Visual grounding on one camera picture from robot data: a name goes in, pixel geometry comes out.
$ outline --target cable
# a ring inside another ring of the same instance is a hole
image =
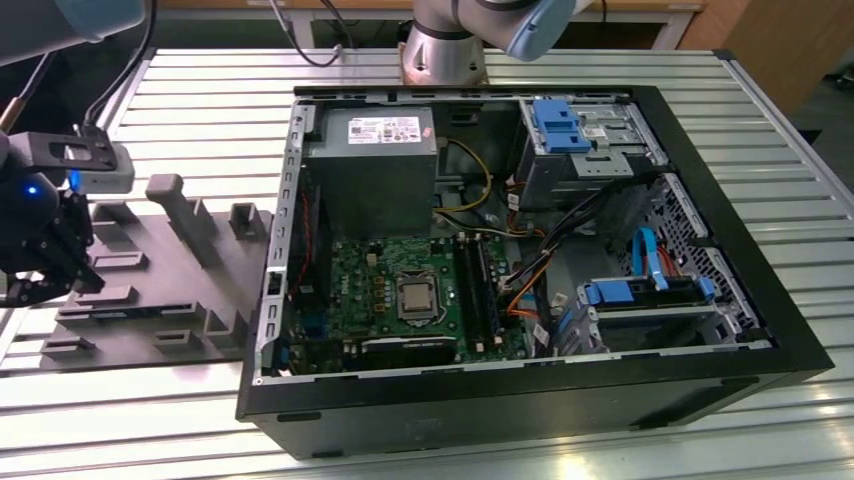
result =
[[[345,22],[345,17],[342,17],[342,12],[338,11],[338,7],[335,6],[335,4],[333,4],[333,0],[321,0],[321,3],[323,3],[323,6],[335,17],[338,24],[342,26],[342,30],[345,31],[345,35],[347,36],[347,44],[350,45],[350,48],[355,49],[357,42],[353,41],[353,34],[350,33],[347,22]]]
[[[30,75],[30,80],[27,80],[27,85],[24,85],[24,89],[22,90],[18,98],[24,101],[32,98],[34,93],[36,93],[36,88],[39,88],[39,83],[44,78],[44,75],[48,73],[48,69],[51,68],[51,63],[54,63],[54,59],[56,58],[58,52],[46,53],[42,56],[42,60],[39,60],[39,65],[36,69],[32,71],[32,75]]]
[[[473,232],[482,232],[482,233],[493,233],[495,235],[501,235],[502,237],[510,237],[510,238],[525,238],[525,237],[528,237],[528,235],[520,235],[520,234],[516,234],[516,233],[503,232],[502,230],[498,230],[497,228],[475,227],[474,225],[469,225],[467,223],[461,222],[458,219],[455,219],[451,215],[449,215],[445,212],[437,211],[434,213],[437,215],[439,215],[442,218],[445,218],[449,221],[449,223],[451,223],[451,225],[454,225],[461,230],[470,230]]]
[[[602,0],[602,22],[600,28],[605,28],[605,24],[609,23],[609,0]]]
[[[306,260],[303,260],[303,268],[299,271],[299,277],[297,277],[297,283],[291,289],[291,298],[297,294],[297,289],[303,284],[306,272],[309,271],[309,265],[311,264],[311,225],[309,222],[309,195],[306,192],[302,194],[303,199],[303,230],[306,231]]]
[[[463,204],[469,203],[469,198],[466,197],[466,186],[465,185],[459,190],[459,199],[463,201]],[[481,222],[481,225],[483,225],[485,227],[490,228],[490,222],[487,221],[487,219],[483,216],[483,214],[478,211],[478,209],[475,208],[474,210],[471,210],[470,213],[471,213],[471,215],[475,216],[475,218]]]
[[[379,38],[381,33],[383,33],[383,30],[386,29],[386,23],[387,22],[389,22],[389,20],[382,20],[379,22],[379,27],[377,28],[377,31],[374,32],[374,35],[371,35],[371,38],[369,38],[365,42],[362,42],[362,44],[359,46],[366,46],[366,47],[371,46],[371,44]]]
[[[279,20],[279,25],[282,26],[282,31],[285,32],[285,35],[289,37],[289,41],[291,42],[291,45],[294,45],[294,49],[297,50],[297,53],[299,53],[299,56],[303,57],[303,60],[306,60],[306,62],[310,65],[314,65],[315,67],[319,68],[326,68],[330,65],[333,65],[335,63],[335,61],[341,58],[342,56],[342,46],[335,45],[335,55],[333,55],[333,58],[330,58],[330,60],[325,63],[317,62],[315,60],[313,60],[311,58],[309,58],[309,55],[306,55],[306,52],[303,51],[303,49],[299,47],[299,44],[297,43],[297,39],[294,38],[294,34],[291,34],[291,28],[289,27],[289,21],[285,18],[285,14],[282,13],[282,10],[279,9],[279,4],[277,3],[277,0],[270,0],[270,6],[273,7],[273,11],[277,14],[277,20]]]
[[[139,68],[141,63],[143,62],[143,57],[146,56],[146,51],[149,50],[149,46],[151,45],[151,37],[155,33],[155,25],[158,23],[158,0],[149,0],[149,24],[146,25],[146,33],[143,34],[143,40],[139,44],[139,48],[129,61],[129,64],[122,70],[122,73],[117,77],[117,80],[113,82],[113,85],[107,88],[101,97],[93,102],[93,105],[86,111],[86,115],[83,117],[83,125],[94,126],[95,125],[95,117],[99,115],[103,110],[107,102],[115,95],[115,93],[125,85],[125,82],[131,77],[131,74]]]
[[[12,98],[6,110],[3,111],[3,115],[0,115],[0,132],[12,131],[18,117],[20,117],[24,107],[27,106],[27,102],[32,98],[34,93],[36,93],[36,89],[39,88],[44,75],[48,73],[48,69],[51,68],[55,58],[56,52],[47,53],[42,56],[39,65],[30,75],[30,79],[27,80],[27,85],[24,85],[22,93]]]
[[[514,273],[508,278],[505,284],[516,282],[526,273],[532,272],[544,261],[549,260],[552,254],[561,245],[561,242],[573,232],[573,230],[585,225],[597,217],[601,206],[605,205],[613,194],[618,193],[629,187],[644,185],[645,183],[652,182],[658,178],[661,173],[662,172],[660,170],[653,170],[650,172],[642,173],[633,178],[614,180],[593,195],[590,195],[578,205],[576,205],[576,207],[570,209],[564,218],[561,218],[561,220],[556,224],[556,227],[546,235],[546,238],[541,243],[540,255],[522,269],[520,269],[517,273]]]
[[[487,198],[490,198],[490,193],[493,192],[493,174],[490,173],[490,168],[486,166],[486,162],[478,156],[478,154],[471,150],[471,148],[469,148],[466,144],[463,144],[463,142],[453,138],[449,138],[449,144],[451,143],[457,145],[459,148],[462,148],[469,154],[469,156],[474,158],[475,162],[478,162],[478,165],[481,165],[481,168],[483,169],[483,175],[486,176],[486,188],[483,189],[483,195],[481,195],[481,198],[475,200],[473,203],[463,205],[461,207],[434,209],[435,212],[441,212],[441,213],[442,212],[445,213],[465,212],[466,210],[471,210],[473,208],[477,208],[483,202],[486,202]]]
[[[512,210],[512,211],[510,211],[510,215],[508,215],[508,231],[509,231],[510,233],[522,233],[522,234],[528,234],[528,233],[529,233],[529,231],[528,231],[528,230],[520,230],[520,229],[517,228],[517,222],[516,222],[516,219],[517,219],[517,211],[516,211],[516,210]],[[533,232],[534,232],[534,235],[537,235],[538,237],[545,237],[545,236],[546,236],[546,232],[545,232],[544,230],[541,230],[540,228],[536,228],[536,229],[533,230]]]
[[[526,292],[529,290],[532,290],[532,287],[534,286],[534,283],[537,282],[537,279],[546,272],[546,269],[549,268],[549,263],[550,262],[546,262],[546,264],[537,271],[537,273],[534,275],[532,275],[532,278],[529,278],[529,281],[522,286],[522,289],[520,290],[520,293],[517,294],[517,296],[514,297],[513,301],[510,302],[510,305],[508,306],[508,313],[513,314],[513,312],[517,310],[517,305],[520,304],[520,300],[522,300],[522,296],[526,294]]]

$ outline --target metal table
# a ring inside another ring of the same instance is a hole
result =
[[[155,213],[145,179],[177,172],[209,209],[250,200],[273,209],[293,87],[398,83],[397,62],[393,50],[363,50],[329,69],[291,51],[159,51],[106,116],[138,160],[122,198]],[[572,51],[525,67],[493,52],[487,64],[495,84],[662,89],[837,368],[682,428],[311,462],[234,420],[238,364],[14,376],[0,379],[0,476],[850,477],[854,202],[741,66],[685,51]],[[7,373],[35,367],[56,305],[12,313]]]

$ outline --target black cable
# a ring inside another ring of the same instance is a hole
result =
[[[600,28],[605,28],[605,24],[609,23],[609,0],[602,0],[602,22]]]
[[[529,264],[514,273],[508,280],[506,284],[516,282],[528,272],[540,268],[542,262],[548,261],[554,253],[556,249],[561,245],[564,239],[573,233],[578,227],[590,222],[600,214],[600,209],[608,202],[613,194],[625,190],[629,187],[644,185],[654,181],[662,171],[661,169],[642,173],[641,175],[612,181],[605,187],[602,187],[593,195],[590,195],[573,209],[566,213],[564,218],[558,221],[554,228],[544,238],[540,247],[540,254]]]
[[[379,27],[377,28],[377,31],[374,32],[374,35],[371,35],[371,38],[369,38],[363,43],[362,46],[370,47],[371,43],[374,43],[374,41],[379,38],[379,34],[383,33],[383,29],[386,28],[386,23],[389,22],[389,20],[382,20],[379,22]]]
[[[347,22],[345,22],[345,17],[342,17],[342,12],[338,11],[338,7],[333,4],[333,0],[321,0],[321,3],[323,3],[323,6],[326,6],[326,9],[330,11],[333,16],[335,17],[335,20],[338,21],[338,24],[342,26],[342,29],[345,30],[345,35],[347,36],[347,43],[350,44],[350,48],[355,49],[357,42],[353,41],[353,34],[350,33]]]
[[[297,38],[294,38],[294,35],[291,34],[291,27],[289,27],[289,21],[285,18],[285,14],[282,13],[282,10],[279,9],[279,4],[277,3],[277,0],[270,0],[270,5],[273,7],[274,13],[277,14],[277,20],[279,20],[282,31],[285,32],[285,35],[289,37],[291,45],[294,45],[294,49],[297,50],[297,53],[299,53],[299,56],[303,57],[303,60],[306,60],[306,62],[310,65],[314,65],[315,67],[319,67],[319,68],[326,68],[330,65],[333,65],[342,56],[342,50],[341,50],[342,46],[335,45],[335,55],[333,55],[333,58],[330,58],[330,60],[325,63],[317,62],[315,60],[309,58],[309,55],[306,55],[306,52],[303,51],[303,49],[299,47],[299,44],[297,43]]]
[[[0,115],[0,132],[12,131],[15,122],[18,122],[18,117],[20,117],[22,112],[24,111],[24,107],[27,106],[27,102],[32,98],[32,95],[36,93],[39,84],[44,79],[44,75],[48,73],[55,58],[56,52],[47,53],[42,56],[39,65],[36,65],[36,69],[30,75],[30,79],[27,80],[27,85],[24,85],[22,93],[19,93],[18,96],[14,97],[12,100],[10,100],[10,104],[3,110],[3,114]]]
[[[469,205],[471,202],[469,201],[469,198],[466,196],[466,186],[463,185],[463,188],[459,191],[459,199],[462,200],[462,204],[463,205]],[[490,227],[490,222],[486,221],[486,217],[483,216],[483,214],[478,211],[478,208],[481,208],[481,206],[473,208],[471,210],[469,210],[469,213],[471,213],[475,218],[478,219],[478,221],[481,222],[481,225],[483,225],[485,227]]]
[[[95,117],[103,110],[110,98],[115,95],[125,85],[125,82],[129,80],[131,74],[139,68],[141,63],[143,62],[143,57],[146,56],[146,51],[149,50],[149,46],[151,45],[151,37],[155,33],[155,24],[158,23],[158,0],[149,0],[149,24],[146,25],[146,33],[143,34],[143,41],[141,42],[139,49],[134,53],[131,57],[131,61],[122,70],[122,73],[117,77],[117,80],[113,82],[113,85],[107,88],[105,93],[98,100],[93,102],[93,105],[86,111],[86,115],[83,117],[83,124],[87,126],[95,125]]]
[[[54,63],[54,59],[56,58],[58,52],[46,53],[39,60],[39,65],[36,69],[32,71],[32,75],[30,75],[30,80],[27,80],[27,85],[24,85],[24,89],[22,90],[18,98],[27,101],[32,98],[34,93],[36,93],[36,89],[39,88],[39,83],[44,79],[44,75],[48,73],[48,69],[51,68],[51,63]]]

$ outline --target green circuit board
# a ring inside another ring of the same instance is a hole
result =
[[[510,269],[501,239],[485,240],[485,253],[490,272],[498,280]],[[401,279],[410,278],[435,282],[438,318],[419,326],[399,318],[398,285]],[[461,363],[525,357],[521,328],[502,332],[503,343],[498,348],[470,351],[459,295],[453,238],[338,242],[333,251],[329,338],[451,336],[458,339]]]

